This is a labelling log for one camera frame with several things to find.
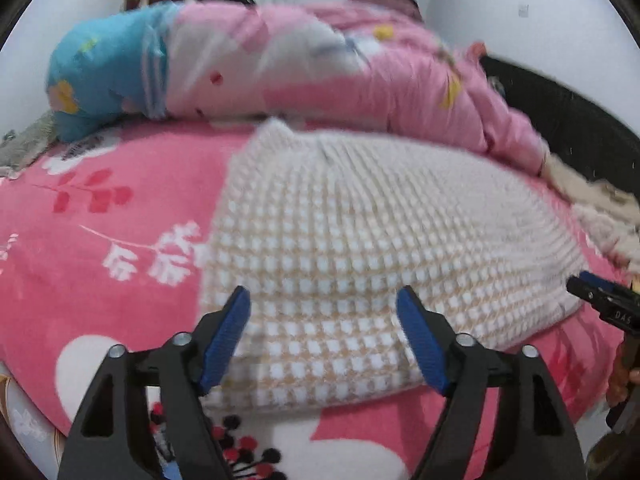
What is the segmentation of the beige houndstooth knit coat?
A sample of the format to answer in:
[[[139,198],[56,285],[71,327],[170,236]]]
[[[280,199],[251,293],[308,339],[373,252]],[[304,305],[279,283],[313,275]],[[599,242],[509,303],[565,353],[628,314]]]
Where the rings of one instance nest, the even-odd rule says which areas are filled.
[[[577,234],[524,177],[373,134],[260,126],[230,162],[201,306],[250,292],[215,408],[324,408],[420,384],[395,313],[410,286],[458,332],[506,350],[567,318]]]

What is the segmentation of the cream fluffy garment pile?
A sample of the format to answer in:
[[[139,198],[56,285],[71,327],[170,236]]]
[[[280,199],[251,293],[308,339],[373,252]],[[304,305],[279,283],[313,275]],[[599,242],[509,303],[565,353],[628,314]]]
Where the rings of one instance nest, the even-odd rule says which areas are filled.
[[[607,180],[589,182],[549,154],[541,177],[570,203],[579,225],[598,251],[627,273],[639,275],[639,202]]]

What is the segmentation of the black bed headboard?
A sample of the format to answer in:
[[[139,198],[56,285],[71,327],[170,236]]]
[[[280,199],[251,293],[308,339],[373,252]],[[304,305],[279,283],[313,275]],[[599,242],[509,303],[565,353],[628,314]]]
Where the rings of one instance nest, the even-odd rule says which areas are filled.
[[[639,194],[639,137],[632,130],[541,74],[491,56],[481,58],[480,65],[503,86],[509,106],[528,116],[563,162],[590,181],[605,180]]]

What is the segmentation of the grey green folded cloth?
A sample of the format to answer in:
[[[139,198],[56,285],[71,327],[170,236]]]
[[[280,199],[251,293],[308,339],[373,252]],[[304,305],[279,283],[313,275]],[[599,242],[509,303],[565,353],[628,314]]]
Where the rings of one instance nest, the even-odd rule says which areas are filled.
[[[25,130],[9,131],[1,139],[0,171],[2,179],[17,179],[56,142],[52,112],[44,113]]]

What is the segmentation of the pink and blue quilt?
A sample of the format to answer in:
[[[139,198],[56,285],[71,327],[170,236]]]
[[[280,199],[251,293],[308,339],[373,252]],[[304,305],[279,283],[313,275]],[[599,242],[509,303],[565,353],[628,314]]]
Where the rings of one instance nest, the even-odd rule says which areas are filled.
[[[348,1],[168,1],[85,21],[54,48],[46,92],[68,143],[127,115],[286,115],[464,148],[528,174],[549,153],[476,53]]]

